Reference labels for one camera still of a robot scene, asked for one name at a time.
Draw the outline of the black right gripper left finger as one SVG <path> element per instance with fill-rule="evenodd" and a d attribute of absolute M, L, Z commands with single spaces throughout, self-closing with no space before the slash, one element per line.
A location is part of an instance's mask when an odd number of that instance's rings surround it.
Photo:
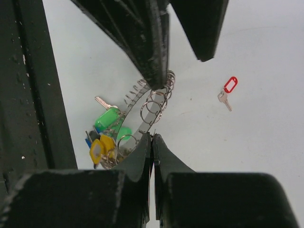
<path fill-rule="evenodd" d="M 109 170 L 24 174 L 0 210 L 3 228 L 144 228 L 149 222 L 151 136 Z"/>

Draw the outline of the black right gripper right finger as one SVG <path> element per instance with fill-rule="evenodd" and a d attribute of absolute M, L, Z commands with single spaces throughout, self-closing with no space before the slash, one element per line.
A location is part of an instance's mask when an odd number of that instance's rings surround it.
<path fill-rule="evenodd" d="M 156 219 L 162 228 L 296 228 L 285 191 L 260 172 L 196 172 L 161 135 L 152 140 Z"/>

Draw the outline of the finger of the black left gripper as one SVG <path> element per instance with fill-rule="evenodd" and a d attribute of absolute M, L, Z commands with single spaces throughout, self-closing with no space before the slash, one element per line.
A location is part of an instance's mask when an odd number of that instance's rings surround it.
<path fill-rule="evenodd" d="M 151 89 L 165 87 L 169 1 L 75 0 L 73 3 L 126 53 Z"/>
<path fill-rule="evenodd" d="M 171 0 L 190 46 L 202 62 L 216 52 L 228 0 Z"/>

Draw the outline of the large keyring with many rings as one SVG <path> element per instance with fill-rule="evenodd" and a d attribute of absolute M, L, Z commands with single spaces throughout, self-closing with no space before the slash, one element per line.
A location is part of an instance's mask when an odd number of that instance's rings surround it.
<path fill-rule="evenodd" d="M 86 132 L 85 141 L 94 169 L 98 166 L 111 169 L 135 149 L 142 135 L 161 119 L 174 84 L 175 73 L 171 70 L 167 71 L 167 82 L 163 89 L 151 89 L 145 80 L 140 79 L 125 96 L 124 108 L 95 97 L 105 111 L 95 120 L 92 129 Z"/>

